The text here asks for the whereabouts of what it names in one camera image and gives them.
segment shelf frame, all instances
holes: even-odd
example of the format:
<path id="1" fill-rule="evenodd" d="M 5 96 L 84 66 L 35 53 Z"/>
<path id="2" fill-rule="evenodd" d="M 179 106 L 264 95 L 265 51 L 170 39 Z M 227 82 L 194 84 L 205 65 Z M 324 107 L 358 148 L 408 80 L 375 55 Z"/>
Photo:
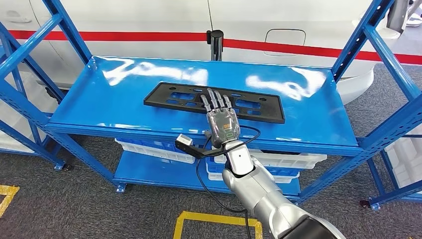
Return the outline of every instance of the shelf frame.
<path id="1" fill-rule="evenodd" d="M 43 0 L 50 13 L 52 14 L 52 19 L 49 21 L 50 25 L 42 26 L 30 43 L 25 43 L 22 46 L 18 44 L 16 39 L 14 39 L 5 29 L 3 25 L 0 24 L 0 32 L 2 32 L 6 39 L 10 42 L 12 50 L 14 51 L 5 61 L 0 65 L 0 76 L 5 76 L 9 73 L 9 70 L 14 69 L 11 67 L 12 64 L 17 64 L 16 59 L 23 59 L 25 63 L 35 72 L 35 74 L 43 80 L 48 87 L 53 89 L 53 93 L 61 100 L 63 99 L 62 93 L 59 92 L 57 86 L 51 81 L 50 78 L 41 70 L 41 68 L 35 63 L 35 61 L 28 55 L 29 51 L 27 49 L 32 48 L 39 43 L 39 38 L 42 38 L 46 35 L 46 30 L 52 29 L 51 26 L 58 24 L 62 31 L 67 36 L 68 40 L 71 42 L 72 46 L 75 48 L 81 60 L 84 64 L 88 64 L 92 55 L 89 52 L 86 44 L 82 40 L 80 34 L 77 32 L 75 26 L 64 10 L 59 0 Z M 413 83 L 409 75 L 404 71 L 402 66 L 399 64 L 398 60 L 395 58 L 391 50 L 376 32 L 376 25 L 381 21 L 385 16 L 387 10 L 390 8 L 394 0 L 373 0 L 370 4 L 368 10 L 362 17 L 358 26 L 352 33 L 351 38 L 347 42 L 345 48 L 342 50 L 338 59 L 331 69 L 331 74 L 336 82 L 341 78 L 341 76 L 346 71 L 347 67 L 350 65 L 352 60 L 355 58 L 359 50 L 365 44 L 367 40 L 374 45 L 377 53 L 380 55 L 380 58 L 383 60 L 387 69 L 393 75 L 393 78 L 398 83 L 401 90 L 405 93 L 409 102 L 401 107 L 397 112 L 390 116 L 387 120 L 381 123 L 376 129 L 369 133 L 365 138 L 359 138 L 357 140 L 358 147 L 356 151 L 348 151 L 347 156 L 343 157 L 339 162 L 337 162 L 333 167 L 327 170 L 320 178 L 315 180 L 311 185 L 306 187 L 302 192 L 298 194 L 297 203 L 302 203 L 314 196 L 327 186 L 331 185 L 333 182 L 358 167 L 365 161 L 371 159 L 373 155 L 383 150 L 389 143 L 397 140 L 399 137 L 404 136 L 411 129 L 416 127 L 422 122 L 422 96 L 421 91 Z M 3 99 L 6 103 L 24 115 L 32 124 L 36 125 L 43 131 L 45 131 L 53 140 L 61 144 L 64 148 L 69 150 L 77 158 L 81 159 L 86 163 L 90 168 L 95 172 L 99 173 L 106 180 L 117 187 L 117 191 L 124 191 L 125 182 L 116 182 L 114 179 L 114 174 L 106 169 L 101 163 L 99 163 L 92 155 L 86 152 L 80 145 L 78 145 L 70 136 L 68 131 L 60 131 L 59 128 L 47 127 L 47 124 L 50 121 L 50 118 L 46 114 L 37 109 L 33 104 L 31 104 L 27 98 L 22 95 L 21 92 L 16 91 L 12 86 L 5 83 L 5 81 L 0 81 L 0 98 Z M 90 135 L 99 135 L 99 136 L 109 136 L 108 133 L 103 131 L 96 131 L 92 128 L 86 129 L 84 131 L 86 134 Z M 84 133 L 82 131 L 71 131 L 74 133 Z M 142 135 L 131 132 L 131 131 L 122 131 L 119 132 L 119 136 L 141 138 Z M 284 144 L 280 143 L 283 148 L 291 147 L 292 150 L 314 150 L 316 152 L 317 147 L 310 148 L 301 148 L 303 144 Z M 341 154 L 343 148 L 336 149 L 335 153 Z M 327 151 L 323 147 L 322 150 L 318 151 L 319 153 L 331 154 L 334 151 Z"/>

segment blue plastic crate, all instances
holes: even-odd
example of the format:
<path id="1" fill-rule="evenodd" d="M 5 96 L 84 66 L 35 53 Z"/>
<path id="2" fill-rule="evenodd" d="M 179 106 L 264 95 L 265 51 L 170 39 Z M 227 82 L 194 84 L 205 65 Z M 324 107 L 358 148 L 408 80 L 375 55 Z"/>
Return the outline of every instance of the blue plastic crate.
<path id="1" fill-rule="evenodd" d="M 179 150 L 178 148 L 176 148 L 176 145 L 174 143 L 164 143 L 164 142 L 159 142 L 159 141 L 149 141 L 149 140 L 130 139 L 130 138 L 116 138 L 116 139 L 121 142 L 134 143 L 134 144 L 143 145 L 147 147 L 168 150 L 171 152 L 185 153 Z"/>
<path id="2" fill-rule="evenodd" d="M 214 162 L 213 157 L 207 157 L 208 172 L 222 173 L 224 164 Z M 296 176 L 303 168 L 279 168 L 279 167 L 265 167 L 274 176 Z"/>

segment yellow floor marking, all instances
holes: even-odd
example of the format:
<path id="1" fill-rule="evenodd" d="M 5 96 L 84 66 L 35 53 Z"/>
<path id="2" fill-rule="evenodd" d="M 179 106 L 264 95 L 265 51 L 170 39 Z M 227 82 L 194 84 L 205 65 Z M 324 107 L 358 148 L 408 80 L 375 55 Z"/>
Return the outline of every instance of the yellow floor marking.
<path id="1" fill-rule="evenodd" d="M 194 220 L 194 221 L 211 222 L 211 223 L 223 223 L 223 224 L 245 226 L 245 218 L 183 211 L 180 214 L 180 216 L 177 218 L 176 227 L 174 228 L 173 239 L 182 238 L 183 221 L 185 219 Z M 250 227 L 255 227 L 255 239 L 262 239 L 262 224 L 256 219 L 248 219 L 248 223 Z"/>
<path id="2" fill-rule="evenodd" d="M 0 185 L 0 195 L 6 196 L 0 203 L 0 218 L 3 216 L 3 213 L 6 211 L 6 208 L 9 206 L 18 190 L 19 187 Z"/>

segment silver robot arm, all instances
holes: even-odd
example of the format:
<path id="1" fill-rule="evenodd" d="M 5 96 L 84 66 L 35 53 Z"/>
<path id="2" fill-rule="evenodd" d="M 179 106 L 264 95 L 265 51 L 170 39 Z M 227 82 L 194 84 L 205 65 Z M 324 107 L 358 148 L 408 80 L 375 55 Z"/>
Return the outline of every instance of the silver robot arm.
<path id="1" fill-rule="evenodd" d="M 205 95 L 201 95 L 201 99 L 207 110 L 212 145 L 219 150 L 193 147 L 192 140 L 182 134 L 176 139 L 176 147 L 196 158 L 224 152 L 227 158 L 222 173 L 225 184 L 269 229 L 274 239 L 345 239 L 331 223 L 307 213 L 283 196 L 274 177 L 238 140 L 240 126 L 228 97 L 221 97 L 218 91 L 209 88 L 208 93 L 212 105 Z"/>
<path id="2" fill-rule="evenodd" d="M 225 144 L 231 148 L 242 141 Z M 246 209 L 267 228 L 274 239 L 345 239 L 330 222 L 313 216 L 283 196 L 274 177 L 253 156 L 245 145 L 230 151 L 228 167 L 223 171 L 227 187 Z M 245 161 L 254 165 L 248 173 L 238 175 L 233 168 L 242 168 Z"/>

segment gray carpet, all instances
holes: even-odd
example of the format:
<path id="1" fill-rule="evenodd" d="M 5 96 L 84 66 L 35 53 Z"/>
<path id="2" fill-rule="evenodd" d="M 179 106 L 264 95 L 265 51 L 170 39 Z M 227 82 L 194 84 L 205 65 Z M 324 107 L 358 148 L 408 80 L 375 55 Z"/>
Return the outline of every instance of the gray carpet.
<path id="1" fill-rule="evenodd" d="M 406 70 L 422 87 L 422 68 L 407 66 Z M 374 84 L 346 108 L 356 134 L 365 135 L 405 102 L 385 67 L 378 65 Z M 121 148 L 113 139 L 75 139 L 108 168 L 115 169 Z M 75 168 L 57 172 L 37 157 L 0 155 L 0 184 L 20 187 L 0 219 L 0 239 L 172 238 L 176 219 L 183 210 L 232 215 L 200 191 L 132 186 L 124 194 L 117 194 L 111 184 L 65 150 L 60 157 Z M 337 160 L 329 157 L 315 169 L 301 173 L 302 186 Z M 375 161 L 386 186 L 391 187 L 379 157 Z M 303 208 L 331 221 L 348 239 L 422 238 L 421 204 L 393 202 L 378 212 L 359 207 L 359 200 L 375 195 L 377 191 L 364 164 L 304 203 Z M 233 195 L 217 197 L 231 207 L 239 205 Z M 246 238 L 246 232 L 241 226 L 186 221 L 182 238 Z"/>

